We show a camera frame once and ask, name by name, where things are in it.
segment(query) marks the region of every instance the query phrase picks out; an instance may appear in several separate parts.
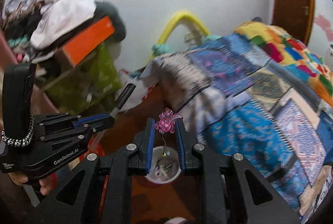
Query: white cloth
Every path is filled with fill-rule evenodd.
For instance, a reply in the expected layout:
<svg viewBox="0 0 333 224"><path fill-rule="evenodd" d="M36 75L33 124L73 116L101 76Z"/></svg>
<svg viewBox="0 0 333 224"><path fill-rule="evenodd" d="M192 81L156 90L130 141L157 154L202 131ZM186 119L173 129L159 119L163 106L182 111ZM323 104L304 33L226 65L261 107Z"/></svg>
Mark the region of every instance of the white cloth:
<svg viewBox="0 0 333 224"><path fill-rule="evenodd" d="M132 92L126 103L123 105L120 112L128 111L141 104L147 98L148 94L155 86L152 85L146 87L141 79L138 79L137 77L132 78L131 76L128 75L128 71L124 69L121 69L118 72L118 75L121 83L123 84L123 87L115 92L114 95L116 98L119 97L120 93L122 93L123 89L127 86L128 83L132 83L135 85L135 90Z"/></svg>
<svg viewBox="0 0 333 224"><path fill-rule="evenodd" d="M62 35L94 16L94 0L59 0L44 12L30 42L37 50L52 44Z"/></svg>

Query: pink sticker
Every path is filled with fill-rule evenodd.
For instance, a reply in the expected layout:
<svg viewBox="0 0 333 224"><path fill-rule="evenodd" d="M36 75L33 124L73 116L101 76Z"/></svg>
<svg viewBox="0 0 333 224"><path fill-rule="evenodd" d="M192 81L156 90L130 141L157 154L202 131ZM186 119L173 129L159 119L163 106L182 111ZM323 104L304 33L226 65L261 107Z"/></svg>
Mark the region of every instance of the pink sticker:
<svg viewBox="0 0 333 224"><path fill-rule="evenodd" d="M324 17L324 15L319 14L315 19L314 23L321 27L322 30L329 29L331 27L331 22Z"/></svg>

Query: pink plastic charm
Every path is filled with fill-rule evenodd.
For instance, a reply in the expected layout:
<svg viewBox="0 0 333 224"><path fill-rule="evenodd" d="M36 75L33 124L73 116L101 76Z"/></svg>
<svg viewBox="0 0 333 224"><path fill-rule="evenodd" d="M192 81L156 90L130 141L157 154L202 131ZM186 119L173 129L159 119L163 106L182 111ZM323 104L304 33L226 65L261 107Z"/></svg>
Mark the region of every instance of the pink plastic charm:
<svg viewBox="0 0 333 224"><path fill-rule="evenodd" d="M161 134L165 132L174 133L174 124L176 123L176 119L183 118L178 113L175 113L169 109L166 108L165 112L162 112L159 115L160 121L155 123L155 129L159 130Z"/></svg>

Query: pink keychain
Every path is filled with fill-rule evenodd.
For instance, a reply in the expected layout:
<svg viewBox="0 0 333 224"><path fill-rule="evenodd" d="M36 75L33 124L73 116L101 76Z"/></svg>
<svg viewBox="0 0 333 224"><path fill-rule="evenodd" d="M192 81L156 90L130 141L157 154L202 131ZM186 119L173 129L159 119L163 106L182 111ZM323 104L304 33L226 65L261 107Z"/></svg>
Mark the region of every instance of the pink keychain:
<svg viewBox="0 0 333 224"><path fill-rule="evenodd" d="M163 134L167 132L174 133L174 125L176 123L176 119L182 119L183 117L178 113L174 114L171 109L165 108L165 112L162 112L159 115L159 118L161 120L155 123L155 129L159 130L164 141L164 152L162 155L167 156L170 155L170 152L167 150L167 143L163 138Z"/></svg>

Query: colorful blanket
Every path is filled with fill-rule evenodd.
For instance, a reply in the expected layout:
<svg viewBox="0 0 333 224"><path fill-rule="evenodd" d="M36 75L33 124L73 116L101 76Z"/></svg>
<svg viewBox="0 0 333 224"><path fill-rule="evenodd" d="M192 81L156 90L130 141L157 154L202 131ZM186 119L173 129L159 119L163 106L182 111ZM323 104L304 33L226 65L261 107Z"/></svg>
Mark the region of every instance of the colorful blanket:
<svg viewBox="0 0 333 224"><path fill-rule="evenodd" d="M242 153L301 215L320 193L333 162L333 110L245 36L157 57L142 78L160 82L199 142Z"/></svg>
<svg viewBox="0 0 333 224"><path fill-rule="evenodd" d="M333 73L324 65L323 59L312 54L301 41L280 27L258 22L245 23L235 32L262 48L333 106Z"/></svg>

